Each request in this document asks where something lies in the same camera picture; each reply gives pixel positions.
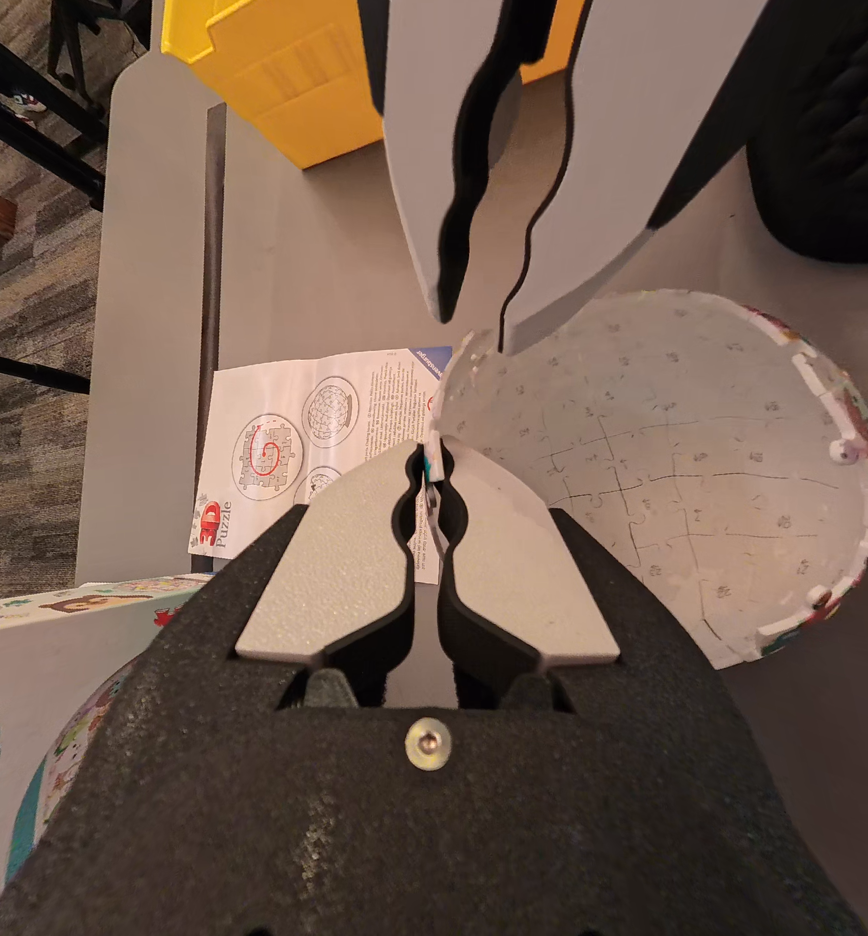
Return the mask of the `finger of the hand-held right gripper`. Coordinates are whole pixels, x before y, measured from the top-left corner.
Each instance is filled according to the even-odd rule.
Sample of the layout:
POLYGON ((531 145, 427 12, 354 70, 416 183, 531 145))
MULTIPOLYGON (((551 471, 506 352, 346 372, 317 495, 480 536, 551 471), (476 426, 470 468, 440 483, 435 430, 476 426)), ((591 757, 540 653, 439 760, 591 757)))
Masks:
POLYGON ((651 216, 766 2, 590 2, 560 172, 526 232, 498 349, 572 318, 652 235, 651 216))
POLYGON ((500 101, 544 53, 544 2, 389 3, 386 160, 423 298, 442 324, 470 261, 500 101))

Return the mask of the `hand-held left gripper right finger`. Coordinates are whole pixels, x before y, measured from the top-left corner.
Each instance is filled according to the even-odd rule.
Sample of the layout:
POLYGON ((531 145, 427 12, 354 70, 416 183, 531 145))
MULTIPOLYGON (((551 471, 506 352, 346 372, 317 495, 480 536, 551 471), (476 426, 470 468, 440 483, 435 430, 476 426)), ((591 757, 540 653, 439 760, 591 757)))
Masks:
POLYGON ((612 663, 619 649, 545 501, 461 441, 441 442, 440 643, 459 667, 612 663))

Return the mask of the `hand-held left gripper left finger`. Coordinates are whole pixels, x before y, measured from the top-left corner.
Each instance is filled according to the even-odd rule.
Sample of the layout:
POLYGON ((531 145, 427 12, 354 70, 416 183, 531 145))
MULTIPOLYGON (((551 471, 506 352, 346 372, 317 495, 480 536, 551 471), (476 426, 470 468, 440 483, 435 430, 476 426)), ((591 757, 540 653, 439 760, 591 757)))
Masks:
POLYGON ((396 667, 414 640, 416 500, 424 451, 403 441, 307 505, 238 638, 239 656, 396 667))

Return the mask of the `colourful puzzle ball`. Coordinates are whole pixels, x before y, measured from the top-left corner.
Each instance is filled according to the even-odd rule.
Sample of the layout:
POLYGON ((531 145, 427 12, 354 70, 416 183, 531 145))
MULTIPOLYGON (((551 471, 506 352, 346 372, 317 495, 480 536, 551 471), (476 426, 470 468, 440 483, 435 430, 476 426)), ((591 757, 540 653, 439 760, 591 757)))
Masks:
POLYGON ((438 428, 572 516, 714 668, 832 616, 868 564, 868 409, 775 317, 660 289, 593 299, 513 356, 471 333, 438 428))

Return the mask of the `colourful puzzle box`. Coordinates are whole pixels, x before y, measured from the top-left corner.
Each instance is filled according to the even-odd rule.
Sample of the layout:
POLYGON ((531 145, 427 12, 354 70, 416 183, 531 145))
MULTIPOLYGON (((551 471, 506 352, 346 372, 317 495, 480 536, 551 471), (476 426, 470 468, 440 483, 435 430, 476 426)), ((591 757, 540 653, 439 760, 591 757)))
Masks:
POLYGON ((69 793, 135 661, 210 578, 0 600, 0 893, 69 793))

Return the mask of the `black quilted pad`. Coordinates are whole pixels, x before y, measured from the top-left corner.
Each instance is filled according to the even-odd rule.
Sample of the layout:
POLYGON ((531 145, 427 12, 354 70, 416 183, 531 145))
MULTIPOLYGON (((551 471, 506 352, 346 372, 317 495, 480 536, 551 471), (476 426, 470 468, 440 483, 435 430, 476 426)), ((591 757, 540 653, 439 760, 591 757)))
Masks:
POLYGON ((868 2, 822 2, 814 51, 747 145, 754 201, 793 253, 868 265, 868 2))

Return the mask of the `yellow plastic bin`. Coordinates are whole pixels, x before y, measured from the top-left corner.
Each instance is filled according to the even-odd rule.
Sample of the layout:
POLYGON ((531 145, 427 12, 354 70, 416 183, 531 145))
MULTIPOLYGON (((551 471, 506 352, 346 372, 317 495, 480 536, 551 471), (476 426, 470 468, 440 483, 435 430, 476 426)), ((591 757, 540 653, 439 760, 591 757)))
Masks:
POLYGON ((298 169, 382 137, 358 2, 165 2, 160 48, 298 169))

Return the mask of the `folded instruction leaflet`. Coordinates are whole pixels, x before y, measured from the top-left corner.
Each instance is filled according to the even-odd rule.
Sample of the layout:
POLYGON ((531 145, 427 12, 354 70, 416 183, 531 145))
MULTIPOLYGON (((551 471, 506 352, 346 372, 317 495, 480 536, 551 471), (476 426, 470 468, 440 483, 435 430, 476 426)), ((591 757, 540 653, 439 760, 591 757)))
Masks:
POLYGON ((429 346, 217 371, 189 553, 231 560, 342 474, 422 443, 452 354, 429 346))

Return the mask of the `black metal leg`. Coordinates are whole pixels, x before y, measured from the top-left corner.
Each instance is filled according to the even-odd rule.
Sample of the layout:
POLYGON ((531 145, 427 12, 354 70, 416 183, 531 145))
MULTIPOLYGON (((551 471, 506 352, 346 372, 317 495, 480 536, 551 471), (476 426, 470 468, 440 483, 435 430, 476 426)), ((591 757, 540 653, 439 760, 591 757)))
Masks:
POLYGON ((0 375, 23 380, 36 386, 80 395, 89 395, 88 377, 62 369, 0 356, 0 375))
MULTIPOLYGON (((89 142, 107 144, 108 129, 99 118, 77 104, 1 42, 0 81, 13 90, 30 93, 49 113, 73 127, 89 142)), ((102 211, 104 175, 39 130, 21 123, 3 103, 0 103, 0 142, 84 193, 90 207, 102 211)))

